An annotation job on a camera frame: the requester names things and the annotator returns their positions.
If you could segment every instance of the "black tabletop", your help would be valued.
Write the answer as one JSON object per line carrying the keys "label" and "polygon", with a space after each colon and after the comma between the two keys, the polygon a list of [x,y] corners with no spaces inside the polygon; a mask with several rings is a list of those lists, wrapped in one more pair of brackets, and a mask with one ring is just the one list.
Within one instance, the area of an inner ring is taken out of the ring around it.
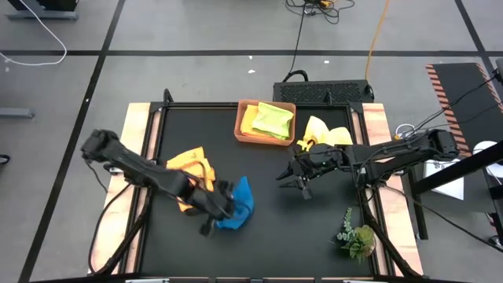
{"label": "black tabletop", "polygon": [[[348,127],[341,110],[297,109],[296,139],[313,115],[329,128]],[[236,109],[170,109],[166,114],[160,158],[168,160],[198,146],[220,178],[238,182],[248,176],[255,211],[239,230],[198,234],[205,217],[187,217],[162,194],[152,200],[143,240],[140,271],[169,277],[344,277],[372,274],[369,260],[349,259],[329,243],[345,211],[354,209],[352,224],[362,217],[349,174],[334,171],[315,179],[312,200],[299,190],[279,188],[274,179],[286,168],[286,147],[239,142],[233,136]]]}

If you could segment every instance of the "yellow cloth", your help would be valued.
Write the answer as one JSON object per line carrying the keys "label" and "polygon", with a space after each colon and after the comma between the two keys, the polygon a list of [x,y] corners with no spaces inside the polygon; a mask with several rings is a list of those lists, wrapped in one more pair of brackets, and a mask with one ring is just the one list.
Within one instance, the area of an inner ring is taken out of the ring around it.
{"label": "yellow cloth", "polygon": [[255,137],[270,137],[268,134],[261,133],[258,130],[253,129],[252,123],[255,120],[257,114],[259,114],[259,106],[248,105],[246,111],[243,115],[243,120],[241,121],[241,133],[245,136],[255,136]]}
{"label": "yellow cloth", "polygon": [[[178,154],[166,162],[166,168],[180,169],[196,177],[203,178],[203,167],[198,162],[201,162],[204,165],[204,170],[206,171],[206,188],[213,192],[213,181],[216,179],[215,170],[210,166],[208,160],[204,158],[203,147],[198,147]],[[178,206],[181,211],[185,211],[192,207],[181,203],[178,203]]]}
{"label": "yellow cloth", "polygon": [[303,140],[297,141],[297,145],[301,145],[304,150],[309,150],[313,144],[321,143],[331,146],[352,145],[353,141],[347,128],[337,127],[329,130],[325,122],[315,116],[311,116],[307,122]]}
{"label": "yellow cloth", "polygon": [[275,138],[287,139],[290,137],[292,118],[293,113],[288,110],[259,102],[259,114],[251,126],[253,129],[266,132]]}

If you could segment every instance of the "yellow cable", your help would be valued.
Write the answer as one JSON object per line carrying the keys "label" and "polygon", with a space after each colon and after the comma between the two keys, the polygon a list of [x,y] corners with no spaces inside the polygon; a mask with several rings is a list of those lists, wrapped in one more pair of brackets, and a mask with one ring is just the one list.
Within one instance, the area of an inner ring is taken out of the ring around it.
{"label": "yellow cable", "polygon": [[386,0],[386,4],[384,4],[383,14],[380,16],[379,24],[377,25],[376,33],[374,34],[374,38],[372,39],[372,44],[370,44],[369,56],[367,57],[367,65],[365,66],[365,79],[369,80],[369,67],[370,60],[372,59],[372,52],[374,50],[374,45],[376,44],[377,37],[380,33],[380,27],[383,25],[384,18],[386,17],[387,7],[390,4],[390,0]]}

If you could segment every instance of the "orange cloth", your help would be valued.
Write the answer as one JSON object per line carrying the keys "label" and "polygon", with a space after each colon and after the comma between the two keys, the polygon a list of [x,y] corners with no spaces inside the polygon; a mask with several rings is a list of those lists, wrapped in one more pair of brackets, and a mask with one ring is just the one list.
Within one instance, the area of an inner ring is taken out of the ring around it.
{"label": "orange cloth", "polygon": [[[181,169],[187,173],[190,173],[196,177],[203,178],[204,172],[201,164],[204,165],[204,170],[206,171],[206,188],[213,192],[213,181],[216,179],[215,170],[210,166],[210,163],[206,158],[204,158],[203,147],[198,147],[184,153],[180,153],[174,158],[166,162],[167,169]],[[191,205],[178,203],[181,211],[185,211],[191,208]]]}
{"label": "orange cloth", "polygon": [[259,106],[248,105],[246,111],[244,112],[243,120],[241,121],[241,133],[245,136],[270,138],[270,135],[261,133],[260,131],[255,130],[252,127],[253,121],[255,120],[257,114],[259,114]]}

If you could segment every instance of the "blue cloth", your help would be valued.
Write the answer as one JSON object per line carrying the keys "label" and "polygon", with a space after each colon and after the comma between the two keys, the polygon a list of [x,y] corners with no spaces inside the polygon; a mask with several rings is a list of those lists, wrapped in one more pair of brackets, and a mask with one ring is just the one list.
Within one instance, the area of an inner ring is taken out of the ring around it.
{"label": "blue cloth", "polygon": [[236,201],[234,215],[231,219],[217,221],[217,227],[220,229],[238,230],[252,214],[255,202],[253,201],[252,190],[248,184],[247,177],[241,177],[239,184],[237,184],[236,189],[233,191],[233,197]]}

